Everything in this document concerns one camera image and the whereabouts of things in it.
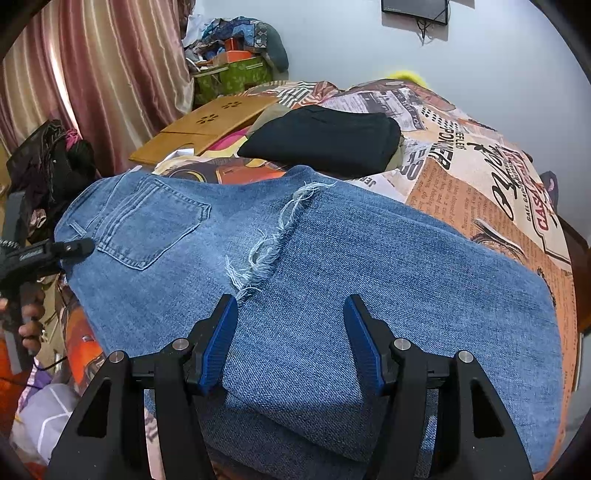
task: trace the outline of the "bed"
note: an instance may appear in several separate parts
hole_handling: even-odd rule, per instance
[[[482,244],[521,263],[550,289],[563,354],[563,402],[559,433],[548,463],[556,459],[566,423],[577,354],[576,311],[569,253],[550,197],[531,157],[517,145],[470,118],[454,104],[413,82],[384,79],[341,92],[328,82],[272,82],[244,95],[275,96],[289,108],[321,104],[356,112],[383,112],[399,123],[404,143],[401,165],[349,182],[428,213]],[[243,129],[200,157],[179,152],[154,174],[209,183],[251,183],[281,177],[285,168],[260,159],[240,158]],[[82,392],[105,356],[84,312],[67,287],[60,316],[67,355]],[[148,450],[154,478],[163,478],[157,425],[146,411]],[[260,478],[260,474],[221,454],[213,455],[220,478]]]

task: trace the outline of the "metal screw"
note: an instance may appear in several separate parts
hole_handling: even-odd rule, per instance
[[[406,338],[397,338],[396,340],[394,340],[394,346],[398,350],[408,350],[410,348],[410,345],[410,342],[406,340]]]
[[[465,350],[462,350],[459,354],[457,354],[457,356],[465,364],[469,364],[472,362],[472,360],[474,360],[474,355],[472,355],[470,352],[466,352]]]
[[[173,348],[175,350],[185,350],[189,346],[189,341],[186,338],[177,338],[173,342]]]
[[[109,360],[114,364],[118,364],[124,358],[125,358],[125,352],[123,352],[122,350],[116,350],[115,352],[113,352],[112,354],[109,355]]]

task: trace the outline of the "jeans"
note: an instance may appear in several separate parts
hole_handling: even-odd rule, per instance
[[[64,267],[106,352],[156,352],[236,294],[223,388],[197,408],[208,444],[259,471],[362,476],[384,399],[359,388],[342,318],[352,293],[426,352],[471,351],[533,470],[550,458],[562,372],[546,283],[409,206],[301,166],[249,185],[137,172],[90,186],[55,234],[96,241]]]

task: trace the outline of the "curtain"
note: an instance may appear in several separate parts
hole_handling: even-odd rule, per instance
[[[191,110],[177,0],[52,0],[2,63],[0,134],[13,151],[48,118],[76,128],[101,174]]]
[[[187,24],[189,23],[189,15],[193,13],[193,8],[195,7],[195,0],[177,0],[177,2],[180,34],[182,39],[187,35]]]

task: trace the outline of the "back pocket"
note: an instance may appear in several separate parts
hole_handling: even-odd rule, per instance
[[[172,189],[153,175],[106,219],[97,249],[145,270],[209,218],[211,206]]]

